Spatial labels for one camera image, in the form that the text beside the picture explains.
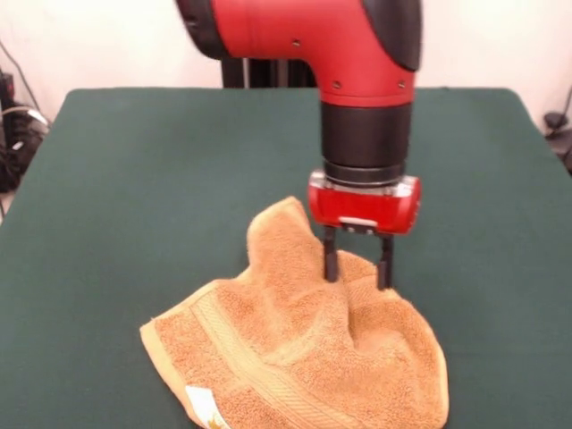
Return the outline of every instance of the green tablecloth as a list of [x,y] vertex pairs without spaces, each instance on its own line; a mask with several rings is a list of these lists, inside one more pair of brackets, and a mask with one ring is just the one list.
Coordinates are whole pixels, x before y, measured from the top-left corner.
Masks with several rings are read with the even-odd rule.
[[[71,93],[0,227],[0,427],[189,427],[139,327],[239,273],[256,213],[306,202],[318,127],[310,89]],[[572,427],[559,160],[514,94],[428,89],[408,171],[425,194],[396,282],[447,356],[448,427]]]

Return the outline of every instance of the brown towel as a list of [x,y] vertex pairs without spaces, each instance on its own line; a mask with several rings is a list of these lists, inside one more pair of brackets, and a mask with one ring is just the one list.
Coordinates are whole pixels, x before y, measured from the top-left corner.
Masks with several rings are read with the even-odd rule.
[[447,368],[431,327],[375,267],[320,240],[287,198],[250,224],[250,266],[141,328],[158,373],[202,427],[441,428]]

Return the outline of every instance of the white label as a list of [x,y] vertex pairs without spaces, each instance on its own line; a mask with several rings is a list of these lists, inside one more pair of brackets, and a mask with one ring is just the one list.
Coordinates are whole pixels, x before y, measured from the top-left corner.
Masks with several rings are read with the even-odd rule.
[[231,429],[221,416],[210,389],[187,386],[185,390],[198,420],[206,429]]

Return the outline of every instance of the towel fold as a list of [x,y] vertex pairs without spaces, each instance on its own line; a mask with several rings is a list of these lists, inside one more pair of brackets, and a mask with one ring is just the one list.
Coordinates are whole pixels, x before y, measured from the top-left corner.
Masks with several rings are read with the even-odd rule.
[[205,428],[442,428],[447,368],[426,320],[375,266],[323,249],[295,198],[250,224],[249,267],[141,327],[157,372]]

